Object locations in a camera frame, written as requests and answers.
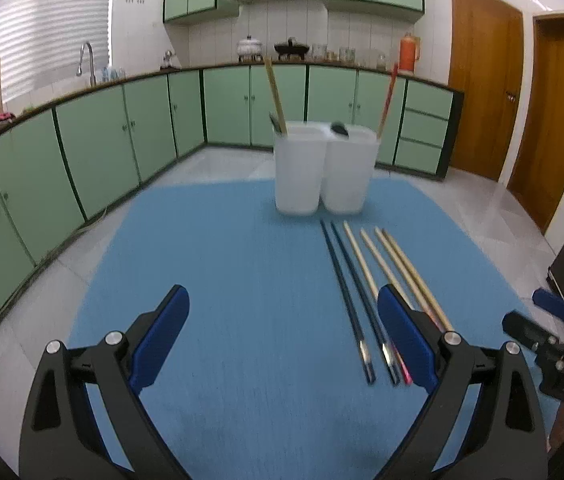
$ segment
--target blue mat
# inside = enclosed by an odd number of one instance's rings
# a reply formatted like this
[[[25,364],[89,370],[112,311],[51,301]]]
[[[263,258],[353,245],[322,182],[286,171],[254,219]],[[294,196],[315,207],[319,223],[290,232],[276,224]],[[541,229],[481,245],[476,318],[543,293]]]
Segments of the blue mat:
[[[426,393],[390,385],[349,279],[378,375],[367,386],[318,224],[332,217],[324,210],[282,216],[273,197],[271,181],[140,194],[98,267],[70,345],[127,329],[179,283],[190,294],[190,316],[140,399],[190,475],[371,479]],[[406,181],[372,181],[363,212],[348,220],[356,233],[375,225],[389,230],[470,343],[499,348],[507,339],[504,314],[525,311],[479,248]],[[377,283],[385,284],[364,250]],[[454,459],[476,393],[472,387],[467,394],[439,466]],[[112,458],[128,465],[97,388],[89,394]],[[549,427],[557,403],[544,396],[540,402]]]

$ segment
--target drawer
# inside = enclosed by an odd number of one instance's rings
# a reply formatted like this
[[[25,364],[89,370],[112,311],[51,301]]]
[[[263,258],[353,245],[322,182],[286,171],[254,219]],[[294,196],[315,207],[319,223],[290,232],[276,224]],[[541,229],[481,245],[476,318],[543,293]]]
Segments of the drawer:
[[[400,139],[395,154],[395,165],[435,174],[440,162],[440,153],[442,153],[440,148]]]
[[[444,145],[447,127],[448,121],[405,110],[400,137],[434,144],[441,148]]]
[[[409,81],[406,93],[407,108],[448,119],[452,102],[453,92],[449,90],[419,81]]]

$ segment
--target white pot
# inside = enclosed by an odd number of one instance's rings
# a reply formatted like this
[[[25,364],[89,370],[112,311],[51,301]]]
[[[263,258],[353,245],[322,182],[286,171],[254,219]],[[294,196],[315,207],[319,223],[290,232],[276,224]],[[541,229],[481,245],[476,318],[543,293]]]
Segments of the white pot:
[[[253,40],[251,36],[247,36],[246,40],[238,41],[238,56],[261,56],[262,55],[262,42],[260,40]]]

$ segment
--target kitchen counter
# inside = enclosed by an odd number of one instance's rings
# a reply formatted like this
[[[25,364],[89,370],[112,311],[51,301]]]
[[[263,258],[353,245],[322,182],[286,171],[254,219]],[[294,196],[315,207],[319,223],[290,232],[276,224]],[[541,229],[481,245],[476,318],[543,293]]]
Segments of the kitchen counter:
[[[339,63],[339,62],[318,62],[318,61],[277,61],[274,60],[273,64],[285,64],[285,65],[309,65],[309,66],[328,66],[328,67],[334,67],[334,68],[350,68],[350,69],[354,69],[354,70],[360,70],[362,72],[372,72],[372,73],[385,73],[388,76],[388,72],[383,71],[383,70],[378,70],[375,68],[366,68],[363,66],[356,66],[356,65],[350,65],[350,64],[344,64],[344,63]],[[154,77],[157,75],[163,75],[163,74],[170,74],[170,73],[177,73],[177,72],[190,72],[191,70],[206,70],[206,69],[210,69],[210,68],[226,68],[226,67],[232,67],[232,66],[249,66],[249,65],[264,65],[263,62],[261,61],[249,61],[249,62],[243,62],[243,63],[238,63],[238,62],[229,62],[229,63],[220,63],[220,64],[214,64],[214,65],[199,65],[199,66],[189,66],[189,67],[185,67],[185,68],[168,68],[168,69],[164,69],[164,70],[157,70],[156,72],[147,72],[147,73],[142,73],[142,74],[137,74],[134,76],[130,76],[124,79],[116,79],[114,81],[110,81],[110,82],[106,82],[106,83],[100,83],[94,87],[88,87],[88,88],[84,88],[75,92],[70,92],[69,94],[63,95],[62,97],[53,99],[49,102],[44,103],[43,105],[40,105],[37,108],[34,108],[32,110],[27,111],[26,113],[19,115],[18,117],[16,117],[11,123],[9,124],[5,124],[4,126],[2,126],[0,128],[0,136],[4,133],[6,133],[8,130],[11,130],[13,127],[17,126],[20,123],[23,123],[24,121],[30,119],[31,117],[34,117],[38,114],[41,114],[42,112],[49,110],[50,108],[53,108],[55,106],[58,106],[60,104],[63,104],[67,101],[71,101],[73,99],[76,99],[78,97],[81,97],[83,95],[86,94],[90,94],[92,92],[97,92],[99,90],[105,89],[105,88],[110,88],[112,86],[116,86],[116,85],[120,85],[120,84],[124,84],[124,83],[130,83],[133,81],[138,81],[138,80],[142,80],[142,79],[146,79],[146,78],[150,78],[150,77]],[[428,79],[424,79],[421,77],[417,77],[414,75],[411,75],[409,73],[398,73],[398,77],[404,78],[404,79],[408,79],[408,80],[414,80],[414,81],[420,81],[423,83],[426,83],[428,85],[432,85],[432,86],[436,86],[438,88],[444,88],[444,89],[449,89],[449,90],[453,90],[453,88],[441,84],[437,81],[431,81]]]

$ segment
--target tile floor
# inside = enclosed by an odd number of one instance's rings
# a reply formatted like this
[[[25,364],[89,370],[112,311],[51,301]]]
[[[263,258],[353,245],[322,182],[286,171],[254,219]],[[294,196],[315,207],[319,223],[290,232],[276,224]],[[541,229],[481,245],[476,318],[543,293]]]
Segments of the tile floor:
[[[271,153],[205,148],[153,182],[153,187],[273,178]],[[564,338],[564,326],[530,301],[546,286],[555,258],[520,204],[501,184],[453,170],[444,182],[376,170],[403,178],[433,199],[491,259],[533,317]],[[18,468],[20,426],[41,352],[51,339],[67,340],[73,319],[130,202],[109,212],[38,277],[0,325],[0,455]]]

